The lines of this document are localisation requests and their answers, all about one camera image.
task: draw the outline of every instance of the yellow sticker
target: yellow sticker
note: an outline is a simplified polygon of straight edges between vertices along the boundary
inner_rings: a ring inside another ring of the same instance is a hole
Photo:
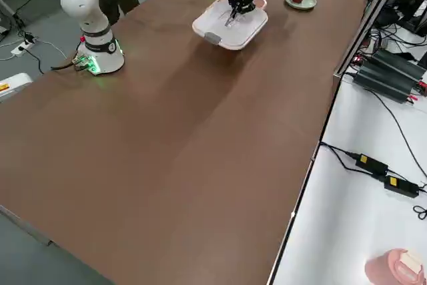
[[[390,185],[398,187],[398,179],[396,177],[390,176]]]
[[[0,83],[0,91],[9,89],[9,84],[8,83]]]

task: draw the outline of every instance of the white table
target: white table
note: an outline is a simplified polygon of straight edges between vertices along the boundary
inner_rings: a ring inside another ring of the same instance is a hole
[[[427,169],[427,113],[382,99]],[[322,141],[368,154],[417,184],[425,180],[391,115],[357,85],[342,82]],[[321,147],[274,284],[369,284],[366,260],[392,248],[411,250],[427,265],[427,220],[418,219],[414,205],[427,208],[427,195],[410,199],[386,191],[369,176],[347,172]]]

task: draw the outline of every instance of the green led light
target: green led light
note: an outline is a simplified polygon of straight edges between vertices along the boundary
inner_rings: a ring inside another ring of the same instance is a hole
[[[89,71],[91,73],[94,73],[94,74],[100,73],[101,69],[99,68],[99,65],[98,65],[98,62],[96,61],[96,59],[93,56],[91,56],[91,57],[89,57],[89,61],[90,61]]]
[[[115,40],[115,45],[117,46],[117,48],[119,48],[120,53],[123,55],[123,50],[121,50],[121,47],[120,47],[119,42],[117,41],[117,39]]]

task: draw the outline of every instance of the metal frame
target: metal frame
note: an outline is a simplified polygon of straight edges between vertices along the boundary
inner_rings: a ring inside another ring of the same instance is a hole
[[[377,16],[380,14],[381,9],[385,4],[387,4],[387,1],[388,0],[373,0],[369,8],[367,8],[356,35],[335,70],[336,75],[342,75],[347,70],[352,58],[356,54],[366,34],[374,24]]]

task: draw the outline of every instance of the power strip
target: power strip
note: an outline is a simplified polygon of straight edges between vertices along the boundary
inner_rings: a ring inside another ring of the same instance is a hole
[[[21,57],[26,51],[30,50],[35,44],[30,41],[23,41],[18,47],[11,51],[12,55]]]

